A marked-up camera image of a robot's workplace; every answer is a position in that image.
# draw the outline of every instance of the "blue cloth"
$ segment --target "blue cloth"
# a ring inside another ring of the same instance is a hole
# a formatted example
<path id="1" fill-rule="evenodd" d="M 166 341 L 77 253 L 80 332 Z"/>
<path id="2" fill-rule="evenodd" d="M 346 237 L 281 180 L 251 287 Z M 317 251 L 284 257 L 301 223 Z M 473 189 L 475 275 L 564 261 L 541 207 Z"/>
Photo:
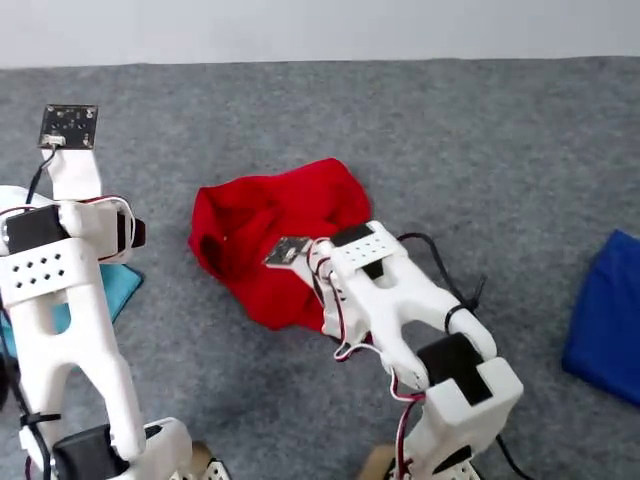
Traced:
<path id="1" fill-rule="evenodd" d="M 124 265 L 100 265 L 102 282 L 107 296 L 107 304 L 111 313 L 111 321 L 115 322 L 118 314 L 142 283 L 142 275 Z M 58 305 L 53 312 L 56 330 L 65 331 L 71 323 L 69 307 L 67 304 Z M 2 318 L 2 328 L 7 339 L 7 346 L 11 356 L 16 355 L 16 346 L 13 340 L 11 327 Z"/>
<path id="2" fill-rule="evenodd" d="M 615 231 L 573 311 L 562 366 L 640 406 L 640 241 Z"/>

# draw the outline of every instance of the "carpet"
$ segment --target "carpet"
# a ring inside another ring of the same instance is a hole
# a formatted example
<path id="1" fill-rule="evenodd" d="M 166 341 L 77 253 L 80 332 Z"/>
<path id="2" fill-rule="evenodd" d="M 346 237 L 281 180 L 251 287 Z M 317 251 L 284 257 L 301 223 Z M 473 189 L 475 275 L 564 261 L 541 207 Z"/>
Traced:
<path id="1" fill-rule="evenodd" d="M 146 282 L 116 323 L 147 421 L 175 416 L 234 480 L 352 479 L 402 406 L 370 352 L 252 323 L 187 248 L 196 190 L 335 156 L 394 233 L 425 231 L 525 386 L 503 432 L 537 479 L 637 476 L 640 415 L 564 373 L 568 320 L 614 228 L 640 234 L 640 59 L 276 63 L 0 71 L 0 183 L 27 185 L 46 103 L 101 106 L 105 193 L 129 198 Z M 47 192 L 43 182 L 44 193 Z M 415 261 L 436 270 L 426 248 Z M 415 346 L 433 333 L 406 330 Z M 68 432 L 102 423 L 81 374 Z M 20 478 L 17 409 L 0 414 L 3 478 Z M 476 460 L 511 479 L 496 446 Z"/>

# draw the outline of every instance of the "teal cloth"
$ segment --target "teal cloth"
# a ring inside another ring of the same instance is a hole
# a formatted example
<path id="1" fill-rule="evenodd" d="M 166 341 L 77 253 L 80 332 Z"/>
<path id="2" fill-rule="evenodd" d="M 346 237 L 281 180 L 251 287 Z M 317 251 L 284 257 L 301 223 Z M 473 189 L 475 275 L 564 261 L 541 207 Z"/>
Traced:
<path id="1" fill-rule="evenodd" d="M 102 274 L 102 282 L 107 295 L 107 304 L 111 313 L 111 321 L 115 322 L 116 318 L 124 308 L 125 304 L 131 298 L 131 295 L 142 284 L 142 275 L 125 265 L 100 265 L 100 273 Z M 58 305 L 53 312 L 53 318 L 56 330 L 64 332 L 71 323 L 69 307 L 67 304 Z M 7 347 L 12 357 L 16 356 L 16 345 L 13 340 L 13 332 L 11 327 L 2 318 L 2 328 L 7 339 Z"/>

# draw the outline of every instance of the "red cloth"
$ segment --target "red cloth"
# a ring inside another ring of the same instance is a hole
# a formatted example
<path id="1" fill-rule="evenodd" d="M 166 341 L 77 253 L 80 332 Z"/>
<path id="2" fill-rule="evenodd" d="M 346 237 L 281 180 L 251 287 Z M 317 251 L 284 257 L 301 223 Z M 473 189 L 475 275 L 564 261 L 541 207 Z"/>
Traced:
<path id="1" fill-rule="evenodd" d="M 293 272 L 262 261 L 283 236 L 329 236 L 369 220 L 366 192 L 335 158 L 198 191 L 189 246 L 253 320 L 322 329 L 322 308 Z"/>

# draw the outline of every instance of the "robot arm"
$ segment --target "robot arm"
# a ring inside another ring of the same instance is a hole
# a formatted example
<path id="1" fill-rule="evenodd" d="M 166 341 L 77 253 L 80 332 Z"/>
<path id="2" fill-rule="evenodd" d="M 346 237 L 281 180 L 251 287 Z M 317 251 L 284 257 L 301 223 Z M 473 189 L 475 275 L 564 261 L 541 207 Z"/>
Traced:
<path id="1" fill-rule="evenodd" d="M 396 460 L 410 458 L 411 464 L 408 472 L 396 467 L 395 478 L 474 478 L 469 460 L 493 442 L 523 391 L 478 319 L 376 221 L 331 239 L 283 239 L 266 263 L 293 269 L 314 288 L 324 305 L 325 334 L 350 345 L 349 351 L 370 334 L 393 381 L 423 392 L 415 397 L 425 400 L 422 418 L 406 441 L 402 432 L 397 442 Z M 402 338 L 402 326 L 411 321 L 449 335 L 416 354 Z"/>
<path id="2" fill-rule="evenodd" d="M 48 106 L 41 134 L 46 160 L 37 175 L 48 169 L 54 199 L 36 196 L 0 212 L 0 291 L 21 371 L 15 391 L 22 447 L 46 480 L 52 474 L 58 480 L 228 480 L 217 461 L 193 471 L 191 439 L 178 420 L 143 424 L 99 264 L 126 262 L 144 244 L 145 229 L 126 200 L 102 196 L 92 151 L 96 116 L 94 106 Z M 58 333 L 52 308 L 62 303 L 71 323 Z M 60 412 L 73 367 L 103 397 L 109 423 L 63 437 Z"/>

